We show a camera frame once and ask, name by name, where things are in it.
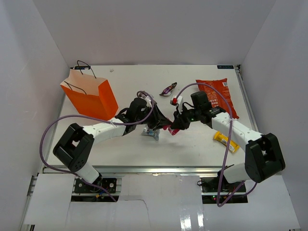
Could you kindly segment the red snack pouch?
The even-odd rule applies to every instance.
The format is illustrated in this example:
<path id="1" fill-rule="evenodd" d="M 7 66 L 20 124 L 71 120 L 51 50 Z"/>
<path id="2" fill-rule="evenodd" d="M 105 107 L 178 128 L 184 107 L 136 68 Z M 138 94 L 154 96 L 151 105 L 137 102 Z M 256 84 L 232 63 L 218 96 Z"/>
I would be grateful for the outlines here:
<path id="1" fill-rule="evenodd" d="M 180 131 L 179 129 L 172 129 L 170 125 L 163 126 L 163 130 L 168 131 L 172 136 L 176 135 Z"/>

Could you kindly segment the yellow snack bar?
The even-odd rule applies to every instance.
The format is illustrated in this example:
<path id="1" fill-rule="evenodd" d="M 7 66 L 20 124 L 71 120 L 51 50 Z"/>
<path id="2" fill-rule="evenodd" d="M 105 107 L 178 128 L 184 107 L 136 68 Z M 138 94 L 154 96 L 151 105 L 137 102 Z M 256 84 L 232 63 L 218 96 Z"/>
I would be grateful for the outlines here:
<path id="1" fill-rule="evenodd" d="M 225 146 L 227 146 L 228 140 L 229 140 L 229 138 L 228 138 L 227 136 L 225 136 L 224 134 L 222 134 L 222 133 L 219 132 L 219 131 L 217 131 L 217 132 L 215 133 L 213 139 L 214 139 L 215 141 L 220 142 L 221 144 L 223 144 L 223 145 L 225 145 Z M 230 144 L 229 144 L 228 149 L 229 149 L 229 151 L 230 151 L 231 153 L 234 153 L 234 152 L 238 151 L 239 148 L 240 148 L 240 146 L 239 146 L 237 143 L 235 143 L 235 142 L 232 141 L 232 140 L 230 141 Z"/>

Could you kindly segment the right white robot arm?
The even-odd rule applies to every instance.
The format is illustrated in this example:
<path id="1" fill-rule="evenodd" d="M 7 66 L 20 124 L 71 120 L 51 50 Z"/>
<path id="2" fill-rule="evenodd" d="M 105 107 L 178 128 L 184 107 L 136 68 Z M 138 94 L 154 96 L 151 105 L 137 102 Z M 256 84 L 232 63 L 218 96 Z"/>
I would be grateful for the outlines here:
<path id="1" fill-rule="evenodd" d="M 176 107 L 171 129 L 186 130 L 192 122 L 200 121 L 211 129 L 228 136 L 244 151 L 244 162 L 220 171 L 218 188 L 230 191 L 235 182 L 252 180 L 256 183 L 283 171 L 286 167 L 278 138 L 261 134 L 237 120 L 232 120 L 223 108 L 213 107 L 203 91 L 191 95 L 193 107 L 187 109 L 181 96 L 173 95 L 170 103 Z"/>

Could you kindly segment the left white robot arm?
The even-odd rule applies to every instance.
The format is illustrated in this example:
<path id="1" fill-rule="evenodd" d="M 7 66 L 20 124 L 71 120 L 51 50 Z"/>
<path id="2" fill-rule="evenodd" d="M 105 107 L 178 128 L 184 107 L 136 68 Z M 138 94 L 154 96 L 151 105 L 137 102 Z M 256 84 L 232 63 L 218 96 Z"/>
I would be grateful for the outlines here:
<path id="1" fill-rule="evenodd" d="M 128 108 L 120 111 L 106 123 L 91 126 L 71 124 L 53 149 L 53 154 L 72 173 L 85 181 L 91 192 L 97 192 L 102 186 L 101 174 L 88 162 L 92 147 L 102 141 L 125 136 L 135 130 L 138 124 L 145 124 L 152 131 L 171 125 L 159 110 L 142 98 L 135 98 Z"/>

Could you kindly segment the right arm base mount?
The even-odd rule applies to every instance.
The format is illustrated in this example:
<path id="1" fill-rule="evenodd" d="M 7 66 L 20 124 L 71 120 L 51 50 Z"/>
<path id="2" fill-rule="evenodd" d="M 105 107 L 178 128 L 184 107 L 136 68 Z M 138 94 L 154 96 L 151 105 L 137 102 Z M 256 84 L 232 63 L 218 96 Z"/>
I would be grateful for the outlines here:
<path id="1" fill-rule="evenodd" d="M 224 200 L 240 185 L 240 182 L 227 184 L 222 183 L 220 190 L 220 197 L 218 197 L 218 181 L 219 177 L 204 177 L 197 181 L 197 185 L 201 188 L 202 202 L 204 205 L 215 205 L 219 199 L 219 203 Z M 227 202 L 228 204 L 245 204 L 248 203 L 246 194 L 246 187 L 243 184 L 232 198 Z"/>

